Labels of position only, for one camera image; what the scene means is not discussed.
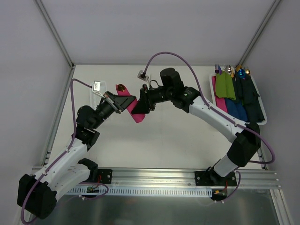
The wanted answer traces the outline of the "gold ornate spoon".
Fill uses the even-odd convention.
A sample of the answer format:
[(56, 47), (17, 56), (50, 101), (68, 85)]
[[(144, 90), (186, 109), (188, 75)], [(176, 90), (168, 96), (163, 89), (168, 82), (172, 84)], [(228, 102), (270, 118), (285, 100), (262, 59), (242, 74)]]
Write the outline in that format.
[(126, 87), (125, 87), (123, 84), (118, 84), (118, 85), (116, 86), (116, 89), (117, 89), (117, 91), (125, 92)]

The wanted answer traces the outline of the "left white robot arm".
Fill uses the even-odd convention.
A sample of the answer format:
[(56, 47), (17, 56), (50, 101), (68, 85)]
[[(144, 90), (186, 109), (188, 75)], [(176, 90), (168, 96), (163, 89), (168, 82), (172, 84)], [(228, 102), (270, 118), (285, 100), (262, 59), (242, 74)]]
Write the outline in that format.
[(60, 154), (33, 175), (25, 174), (19, 180), (17, 204), (22, 208), (23, 224), (28, 224), (24, 219), (25, 211), (45, 219), (70, 189), (83, 181), (97, 180), (97, 164), (83, 156), (97, 142), (100, 133), (96, 129), (135, 100), (132, 95), (119, 96), (107, 91), (96, 110), (88, 105), (79, 108), (75, 114), (75, 131)]

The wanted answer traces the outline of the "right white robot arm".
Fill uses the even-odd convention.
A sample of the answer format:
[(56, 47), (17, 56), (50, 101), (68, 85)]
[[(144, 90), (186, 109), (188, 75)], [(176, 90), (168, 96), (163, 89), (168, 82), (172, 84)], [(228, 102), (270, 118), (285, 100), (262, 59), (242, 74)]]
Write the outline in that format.
[(245, 167), (259, 150), (259, 126), (256, 123), (242, 125), (240, 120), (230, 119), (228, 114), (213, 108), (198, 90), (183, 84), (180, 74), (174, 68), (163, 69), (160, 78), (162, 85), (157, 88), (146, 84), (142, 86), (132, 114), (148, 114), (157, 103), (171, 101), (176, 108), (204, 120), (218, 130), (231, 146), (202, 179), (214, 186), (223, 185), (230, 172)]

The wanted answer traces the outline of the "magenta paper napkin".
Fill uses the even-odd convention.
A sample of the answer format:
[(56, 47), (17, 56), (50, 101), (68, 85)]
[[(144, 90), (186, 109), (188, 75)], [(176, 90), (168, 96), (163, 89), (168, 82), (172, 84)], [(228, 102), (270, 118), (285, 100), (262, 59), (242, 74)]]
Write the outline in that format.
[[(128, 89), (126, 88), (125, 92), (122, 92), (122, 91), (117, 91), (117, 94), (119, 96), (130, 96), (130, 92), (128, 91)], [(137, 100), (134, 100), (127, 108), (127, 111), (129, 112), (129, 114), (131, 115), (131, 117), (133, 118), (133, 120), (136, 122), (136, 123), (141, 123), (146, 114), (144, 113), (140, 113), (140, 114), (133, 114), (132, 111), (134, 109), (134, 107), (137, 105), (138, 101)]]

